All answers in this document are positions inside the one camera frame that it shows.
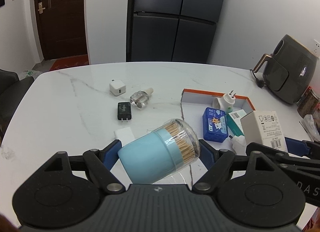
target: air fryer handle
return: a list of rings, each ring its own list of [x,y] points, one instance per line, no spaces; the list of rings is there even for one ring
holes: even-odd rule
[[[260,61],[258,62],[258,64],[256,64],[256,66],[254,67],[253,69],[253,72],[254,73],[257,73],[258,70],[261,68],[262,64],[265,62],[265,61],[268,61],[269,59],[271,59],[272,56],[268,55],[268,54],[264,54],[262,56],[262,58],[260,59]]]

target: refrigerator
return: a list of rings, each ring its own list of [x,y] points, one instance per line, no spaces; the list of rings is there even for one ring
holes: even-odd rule
[[[205,64],[223,0],[128,0],[126,60]]]

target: power cord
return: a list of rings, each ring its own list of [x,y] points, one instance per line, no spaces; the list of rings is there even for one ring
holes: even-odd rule
[[[263,88],[264,85],[265,85],[264,81],[258,79],[258,78],[256,77],[256,75],[254,74],[254,72],[253,72],[252,69],[250,69],[250,71],[252,72],[252,74],[253,74],[253,76],[254,76],[254,78],[255,78],[255,80],[256,80],[257,86],[260,87],[260,88]]]

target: wall socket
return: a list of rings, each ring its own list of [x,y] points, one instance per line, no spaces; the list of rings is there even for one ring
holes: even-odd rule
[[[318,41],[316,41],[315,39],[313,40],[313,46],[312,46],[311,51],[313,53],[315,53],[316,56],[319,58],[319,56],[320,56],[320,43]]]

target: white phone charger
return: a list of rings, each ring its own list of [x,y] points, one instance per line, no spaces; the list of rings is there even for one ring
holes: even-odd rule
[[[126,91],[126,85],[121,80],[112,80],[109,84],[110,91],[115,96],[121,95]]]

